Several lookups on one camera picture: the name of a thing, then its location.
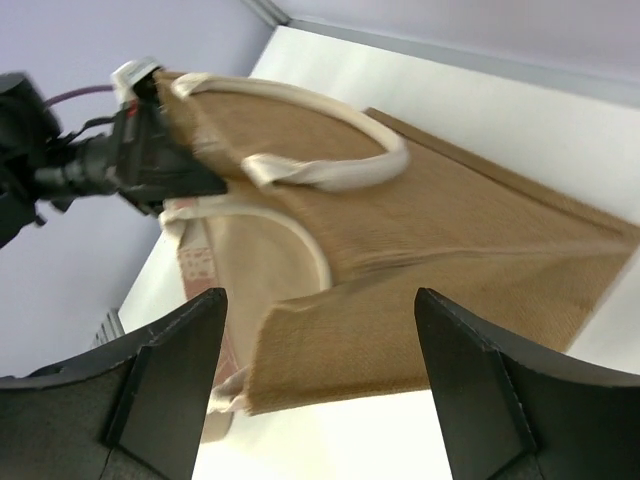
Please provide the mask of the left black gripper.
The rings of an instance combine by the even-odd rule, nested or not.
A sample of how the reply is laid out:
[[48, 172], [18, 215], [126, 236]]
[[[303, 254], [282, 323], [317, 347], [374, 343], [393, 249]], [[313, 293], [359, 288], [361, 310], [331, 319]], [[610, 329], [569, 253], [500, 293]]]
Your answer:
[[61, 210], [80, 197], [119, 195], [141, 213], [158, 215], [167, 199], [228, 191], [188, 149], [165, 142], [159, 104], [129, 101], [113, 116], [50, 141], [46, 163], [35, 169], [36, 192]]

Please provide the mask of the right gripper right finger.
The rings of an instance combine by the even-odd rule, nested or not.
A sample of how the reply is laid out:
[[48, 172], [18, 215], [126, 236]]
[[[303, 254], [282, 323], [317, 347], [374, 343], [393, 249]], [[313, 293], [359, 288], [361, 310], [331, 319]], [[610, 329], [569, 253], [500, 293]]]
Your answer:
[[421, 288], [416, 327], [455, 479], [636, 479], [639, 378]]

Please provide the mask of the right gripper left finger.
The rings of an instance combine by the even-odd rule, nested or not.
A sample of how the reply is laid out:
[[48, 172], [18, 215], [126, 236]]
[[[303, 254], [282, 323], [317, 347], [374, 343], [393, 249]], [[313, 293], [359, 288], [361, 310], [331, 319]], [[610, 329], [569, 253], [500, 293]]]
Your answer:
[[209, 289], [102, 346], [1, 380], [4, 479], [189, 479], [227, 297]]

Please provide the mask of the jute canvas tote bag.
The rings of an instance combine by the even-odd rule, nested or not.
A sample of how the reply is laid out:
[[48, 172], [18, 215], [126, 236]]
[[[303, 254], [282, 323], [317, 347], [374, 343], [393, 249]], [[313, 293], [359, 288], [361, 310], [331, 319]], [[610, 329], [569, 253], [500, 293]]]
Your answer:
[[228, 298], [206, 442], [238, 412], [426, 388], [420, 288], [565, 351], [638, 248], [637, 225], [381, 112], [259, 79], [154, 80], [178, 142], [228, 186], [160, 217], [186, 295]]

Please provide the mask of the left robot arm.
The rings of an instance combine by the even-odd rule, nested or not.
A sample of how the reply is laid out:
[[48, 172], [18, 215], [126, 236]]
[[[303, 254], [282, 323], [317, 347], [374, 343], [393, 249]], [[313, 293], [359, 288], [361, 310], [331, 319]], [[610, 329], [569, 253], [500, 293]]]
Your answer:
[[42, 226], [40, 201], [65, 212], [82, 197], [118, 195], [144, 215], [159, 215], [169, 199], [222, 195], [226, 182], [172, 137], [153, 75], [136, 81], [133, 97], [112, 116], [108, 135], [63, 134], [30, 77], [1, 77], [1, 242], [23, 227]]

